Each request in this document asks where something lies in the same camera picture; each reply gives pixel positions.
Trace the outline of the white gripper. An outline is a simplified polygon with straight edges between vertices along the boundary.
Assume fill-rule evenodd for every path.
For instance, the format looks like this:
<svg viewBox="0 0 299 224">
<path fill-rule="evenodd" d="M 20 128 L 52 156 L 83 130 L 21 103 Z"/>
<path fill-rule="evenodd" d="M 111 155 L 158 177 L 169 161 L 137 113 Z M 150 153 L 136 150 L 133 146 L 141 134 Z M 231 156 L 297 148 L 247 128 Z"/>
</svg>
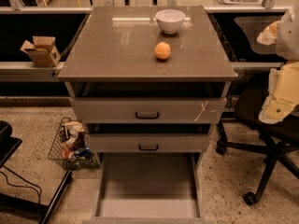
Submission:
<svg viewBox="0 0 299 224">
<path fill-rule="evenodd" d="M 259 121 L 276 124 L 283 121 L 299 104 L 299 62 L 290 61 L 279 70 L 272 68 L 267 97 L 259 114 Z"/>
</svg>

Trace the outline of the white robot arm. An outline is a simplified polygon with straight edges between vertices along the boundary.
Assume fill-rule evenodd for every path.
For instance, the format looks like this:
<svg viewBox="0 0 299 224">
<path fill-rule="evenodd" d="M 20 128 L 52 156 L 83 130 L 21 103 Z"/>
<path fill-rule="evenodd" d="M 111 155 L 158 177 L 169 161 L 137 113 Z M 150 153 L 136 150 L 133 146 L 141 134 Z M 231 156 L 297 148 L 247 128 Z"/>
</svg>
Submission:
<svg viewBox="0 0 299 224">
<path fill-rule="evenodd" d="M 266 46 L 274 45 L 276 54 L 287 62 L 272 68 L 259 120 L 267 124 L 283 121 L 299 105 L 299 0 L 279 21 L 268 25 L 257 38 Z"/>
</svg>

